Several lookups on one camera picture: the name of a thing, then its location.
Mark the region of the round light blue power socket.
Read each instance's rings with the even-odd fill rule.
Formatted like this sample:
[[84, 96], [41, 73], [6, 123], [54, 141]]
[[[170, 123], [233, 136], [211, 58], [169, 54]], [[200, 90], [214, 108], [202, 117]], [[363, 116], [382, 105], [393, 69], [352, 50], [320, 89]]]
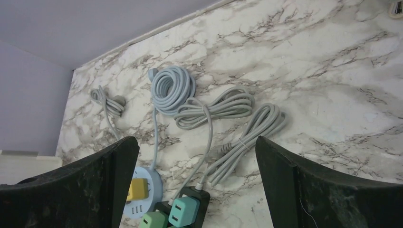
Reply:
[[139, 219], [153, 211], [163, 198], [163, 183], [158, 172], [151, 168], [135, 167], [123, 214], [131, 219]]

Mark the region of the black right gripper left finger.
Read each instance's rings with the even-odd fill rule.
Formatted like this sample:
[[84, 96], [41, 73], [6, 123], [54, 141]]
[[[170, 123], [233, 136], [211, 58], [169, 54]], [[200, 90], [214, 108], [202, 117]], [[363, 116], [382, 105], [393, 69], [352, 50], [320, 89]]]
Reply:
[[127, 136], [55, 170], [2, 184], [1, 227], [119, 227], [139, 151]]

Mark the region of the teal cube plug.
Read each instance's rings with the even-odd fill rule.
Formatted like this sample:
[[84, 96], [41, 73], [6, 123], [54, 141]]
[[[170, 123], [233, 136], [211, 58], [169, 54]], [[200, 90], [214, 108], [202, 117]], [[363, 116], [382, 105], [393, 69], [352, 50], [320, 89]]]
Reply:
[[196, 198], [189, 196], [176, 198], [168, 217], [169, 223], [177, 228], [192, 224], [196, 220], [199, 206], [200, 202]]

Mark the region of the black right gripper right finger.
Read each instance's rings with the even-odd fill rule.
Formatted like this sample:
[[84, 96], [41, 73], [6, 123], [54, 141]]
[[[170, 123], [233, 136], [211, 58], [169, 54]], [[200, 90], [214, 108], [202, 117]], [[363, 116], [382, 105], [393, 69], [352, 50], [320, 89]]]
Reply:
[[342, 173], [260, 136], [255, 154], [276, 228], [400, 228], [401, 184]]

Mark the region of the green cube plug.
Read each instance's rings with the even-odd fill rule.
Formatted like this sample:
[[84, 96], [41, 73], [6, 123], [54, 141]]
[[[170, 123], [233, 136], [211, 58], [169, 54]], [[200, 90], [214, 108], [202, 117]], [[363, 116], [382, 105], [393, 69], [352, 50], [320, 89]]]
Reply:
[[139, 223], [139, 228], [167, 228], [168, 215], [161, 211], [145, 213]]

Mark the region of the yellow cube plug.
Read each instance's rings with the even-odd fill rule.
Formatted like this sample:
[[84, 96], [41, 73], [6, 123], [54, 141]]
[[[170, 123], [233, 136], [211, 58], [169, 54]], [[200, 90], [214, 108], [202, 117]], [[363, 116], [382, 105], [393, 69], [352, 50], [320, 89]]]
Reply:
[[126, 201], [143, 200], [149, 197], [148, 181], [145, 178], [133, 178], [130, 182]]

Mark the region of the black power strip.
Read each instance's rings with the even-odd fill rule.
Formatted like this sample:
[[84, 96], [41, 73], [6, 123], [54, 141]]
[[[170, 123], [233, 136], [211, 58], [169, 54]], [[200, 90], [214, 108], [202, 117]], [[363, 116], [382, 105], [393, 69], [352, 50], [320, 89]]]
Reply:
[[154, 211], [167, 216], [168, 228], [202, 228], [210, 198], [204, 190], [197, 190], [194, 186], [184, 187], [172, 203], [157, 202]]

